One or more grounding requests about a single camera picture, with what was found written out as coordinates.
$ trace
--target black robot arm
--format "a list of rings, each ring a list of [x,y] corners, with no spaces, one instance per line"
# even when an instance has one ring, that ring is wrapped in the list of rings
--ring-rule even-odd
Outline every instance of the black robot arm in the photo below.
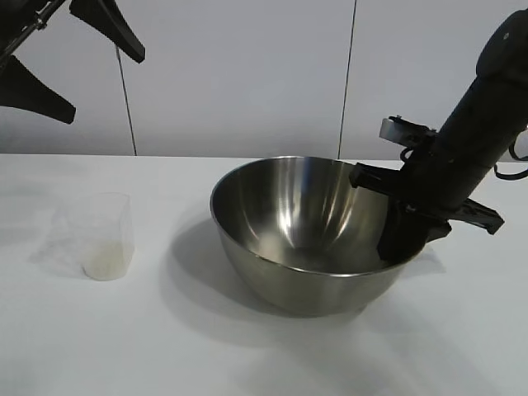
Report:
[[[13,53],[66,0],[0,0],[0,106],[33,111],[65,123],[75,107],[40,82]],[[114,0],[72,0],[70,12],[100,31],[136,62],[145,49],[127,25]]]
[[[502,218],[469,196],[527,125],[528,11],[519,11],[484,47],[477,77],[438,133],[399,117],[384,120],[380,135],[406,147],[399,171],[359,164],[350,175],[354,187],[389,197],[381,258],[408,259],[447,236],[450,219],[496,233]]]

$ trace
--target clear plastic cup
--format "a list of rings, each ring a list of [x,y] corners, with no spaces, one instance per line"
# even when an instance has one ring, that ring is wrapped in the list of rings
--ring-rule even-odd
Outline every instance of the clear plastic cup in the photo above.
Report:
[[[97,281],[124,276],[134,254],[130,197],[108,192],[77,200],[66,211],[75,255]]]

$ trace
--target black cable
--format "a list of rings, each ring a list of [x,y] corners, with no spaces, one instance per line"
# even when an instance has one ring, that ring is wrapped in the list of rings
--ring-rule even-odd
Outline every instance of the black cable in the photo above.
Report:
[[[519,157],[517,155],[517,153],[515,152],[516,143],[517,143],[517,139],[515,139],[515,141],[512,144],[510,144],[510,147],[508,148],[508,152],[510,153],[511,157],[513,159],[515,159],[516,161],[522,161],[522,162],[528,161],[528,156]],[[500,173],[498,171],[497,164],[495,164],[495,166],[493,167],[493,171],[495,171],[495,176],[497,176],[499,179],[508,180],[510,182],[511,181],[515,181],[515,180],[524,179],[525,177],[528,177],[528,169],[526,169],[523,172],[519,172],[519,173],[514,173],[512,175],[508,175],[508,174],[505,174],[505,173]]]

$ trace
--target bowl rim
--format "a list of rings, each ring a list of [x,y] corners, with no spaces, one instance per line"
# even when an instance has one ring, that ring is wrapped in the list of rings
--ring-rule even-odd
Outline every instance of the bowl rim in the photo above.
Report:
[[[317,160],[327,160],[327,161],[331,161],[333,163],[345,163],[347,165],[352,165],[354,166],[355,164],[352,164],[352,163],[348,163],[348,162],[345,162],[345,161],[342,161],[340,159],[333,159],[333,158],[324,158],[324,157],[312,157],[312,156],[308,156],[308,157],[303,157],[303,156],[299,156],[299,155],[284,155],[284,156],[279,156],[279,157],[270,157],[270,158],[260,158],[260,159],[256,159],[256,160],[252,160],[248,163],[244,163],[236,168],[234,168],[233,170],[231,170],[230,172],[226,173],[225,175],[223,175],[217,182],[216,184],[214,185],[214,188],[211,192],[211,195],[210,195],[210,199],[209,199],[209,208],[210,208],[210,213],[211,213],[211,217],[213,218],[213,221],[214,223],[216,224],[216,226],[218,227],[219,231],[225,236],[227,237],[232,243],[234,243],[237,247],[241,248],[244,252],[247,252],[248,254],[254,256],[255,258],[259,259],[259,260],[263,260],[264,262],[267,262],[267,263],[270,263],[274,266],[278,266],[280,268],[284,268],[286,270],[290,270],[290,271],[294,271],[294,272],[300,272],[300,273],[304,273],[304,274],[309,274],[309,275],[314,275],[314,276],[331,276],[331,277],[336,277],[336,278],[352,278],[352,277],[359,277],[359,276],[370,276],[370,275],[375,275],[375,274],[381,274],[381,273],[384,273],[384,272],[388,272],[388,271],[394,271],[395,269],[397,268],[400,268],[402,266],[405,266],[407,263],[409,263],[410,261],[412,261],[418,254],[420,254],[423,250],[423,248],[425,247],[425,244],[424,246],[418,250],[416,252],[416,254],[414,254],[412,257],[410,257],[408,260],[404,261],[404,262],[399,262],[399,263],[396,263],[396,264],[391,264],[389,266],[386,266],[384,268],[381,268],[379,270],[373,270],[373,271],[366,271],[366,272],[354,272],[354,273],[344,273],[344,274],[340,274],[340,273],[332,273],[332,272],[321,272],[321,271],[313,271],[313,270],[305,270],[303,268],[298,268],[296,266],[287,266],[285,264],[282,264],[282,263],[279,263],[279,262],[274,262],[273,260],[269,259],[269,258],[266,258],[266,257],[263,257],[255,252],[252,252],[251,250],[245,248],[241,243],[239,243],[238,241],[236,241],[231,235],[229,235],[229,233],[227,231],[225,231],[224,227],[222,226],[222,224],[220,224],[218,218],[216,217],[216,214],[215,214],[215,209],[213,207],[213,199],[215,198],[215,194],[216,194],[216,191],[219,189],[219,186],[228,178],[228,177],[231,177],[234,173],[240,171],[241,169],[247,167],[247,166],[250,166],[250,165],[253,165],[253,164],[256,164],[256,163],[262,163],[262,162],[267,162],[267,161],[276,161],[276,160],[279,160],[279,159],[289,159],[289,158],[299,158],[299,159],[317,159]]]

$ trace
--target white wall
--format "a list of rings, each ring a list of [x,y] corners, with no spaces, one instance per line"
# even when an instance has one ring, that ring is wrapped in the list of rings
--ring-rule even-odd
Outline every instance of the white wall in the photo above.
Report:
[[[522,0],[358,0],[342,158],[396,158],[400,114],[439,127]],[[140,155],[336,157],[354,0],[120,0],[147,58],[123,56]],[[132,154],[112,43],[68,15],[17,52],[78,109],[72,125],[0,107],[2,153]]]
[[[120,2],[139,154],[336,157],[353,0]]]
[[[77,107],[72,125],[0,107],[0,153],[132,154],[114,45],[63,6],[17,58]]]
[[[523,0],[359,0],[342,158],[397,158],[378,138],[401,115],[439,128],[475,76],[491,34]]]

